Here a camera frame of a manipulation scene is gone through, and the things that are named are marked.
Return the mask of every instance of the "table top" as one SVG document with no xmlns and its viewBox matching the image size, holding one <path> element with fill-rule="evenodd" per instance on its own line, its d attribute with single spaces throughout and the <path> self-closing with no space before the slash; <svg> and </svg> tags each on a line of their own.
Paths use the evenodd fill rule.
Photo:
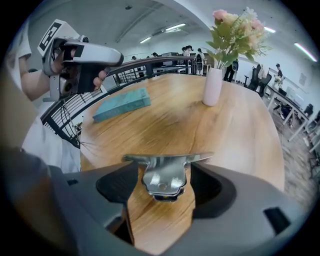
<svg viewBox="0 0 320 256">
<path fill-rule="evenodd" d="M 286 96 L 283 96 L 278 90 L 272 88 L 270 85 L 267 85 L 267 87 L 268 87 L 271 91 L 273 91 L 274 93 L 276 93 L 277 95 L 279 95 L 282 99 L 285 99 L 285 100 L 291 105 L 291 107 L 294 107 L 294 109 L 295 109 L 296 111 L 298 111 L 300 115 L 303 116 L 304 119 L 309 120 L 309 117 L 304 113 L 304 111 L 301 110 L 300 107 L 299 107 L 296 103 L 294 103 L 291 99 L 289 99 L 289 98 L 286 97 Z"/>
<path fill-rule="evenodd" d="M 275 124 L 257 93 L 224 81 L 219 101 L 202 103 L 205 77 L 164 74 L 117 93 L 146 87 L 151 106 L 100 123 L 86 110 L 81 141 L 83 171 L 120 163 L 124 154 L 180 155 L 214 152 L 207 163 L 262 178 L 284 190 L 284 160 Z M 141 180 L 143 170 L 139 170 Z M 156 202 L 138 182 L 128 212 L 135 246 L 160 254 L 191 225 L 195 196 L 187 185 L 176 202 Z"/>
</svg>

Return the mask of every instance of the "hand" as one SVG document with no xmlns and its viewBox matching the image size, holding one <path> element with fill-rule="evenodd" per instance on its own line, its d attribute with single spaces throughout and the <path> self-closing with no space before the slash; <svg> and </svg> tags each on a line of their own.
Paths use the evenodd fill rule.
<svg viewBox="0 0 320 256">
<path fill-rule="evenodd" d="M 71 57 L 75 56 L 75 52 L 76 52 L 76 49 L 72 49 L 72 50 L 71 50 Z M 64 53 L 65 53 L 64 51 L 61 52 L 61 53 L 55 58 L 55 60 L 53 61 L 53 64 L 52 64 L 52 70 L 53 70 L 53 72 L 59 73 L 59 72 L 62 71 L 62 69 L 63 69 L 62 62 L 63 62 L 63 60 L 64 60 Z M 95 91 L 98 90 L 98 89 L 101 87 L 101 85 L 102 85 L 104 79 L 106 78 L 106 76 L 107 76 L 106 71 L 101 70 L 101 71 L 99 72 L 99 74 L 98 74 L 98 77 L 95 77 L 95 78 L 93 79 L 93 84 L 94 84 L 94 90 L 95 90 Z"/>
</svg>

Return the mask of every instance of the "backpack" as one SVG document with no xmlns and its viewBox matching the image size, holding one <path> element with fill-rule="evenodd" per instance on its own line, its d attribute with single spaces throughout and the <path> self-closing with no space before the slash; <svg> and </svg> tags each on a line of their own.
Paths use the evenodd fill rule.
<svg viewBox="0 0 320 256">
<path fill-rule="evenodd" d="M 198 54 L 196 55 L 195 63 L 202 63 L 202 58 L 201 58 L 200 53 L 198 53 Z"/>
</svg>

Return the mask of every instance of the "black hair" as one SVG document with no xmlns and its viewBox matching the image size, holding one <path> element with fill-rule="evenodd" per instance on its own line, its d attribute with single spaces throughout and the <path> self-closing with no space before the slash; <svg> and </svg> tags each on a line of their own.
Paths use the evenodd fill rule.
<svg viewBox="0 0 320 256">
<path fill-rule="evenodd" d="M 30 69 L 28 70 L 29 73 L 37 72 L 37 71 L 38 71 L 38 69 L 36 69 L 36 68 L 30 68 Z"/>
</svg>

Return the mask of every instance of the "teal box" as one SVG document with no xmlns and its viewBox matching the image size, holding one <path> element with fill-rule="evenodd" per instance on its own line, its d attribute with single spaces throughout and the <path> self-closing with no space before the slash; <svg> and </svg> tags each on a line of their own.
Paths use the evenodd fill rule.
<svg viewBox="0 0 320 256">
<path fill-rule="evenodd" d="M 107 98 L 97 109 L 93 119 L 99 123 L 106 119 L 150 105 L 151 102 L 147 89 L 145 87 L 139 88 L 116 97 Z"/>
</svg>

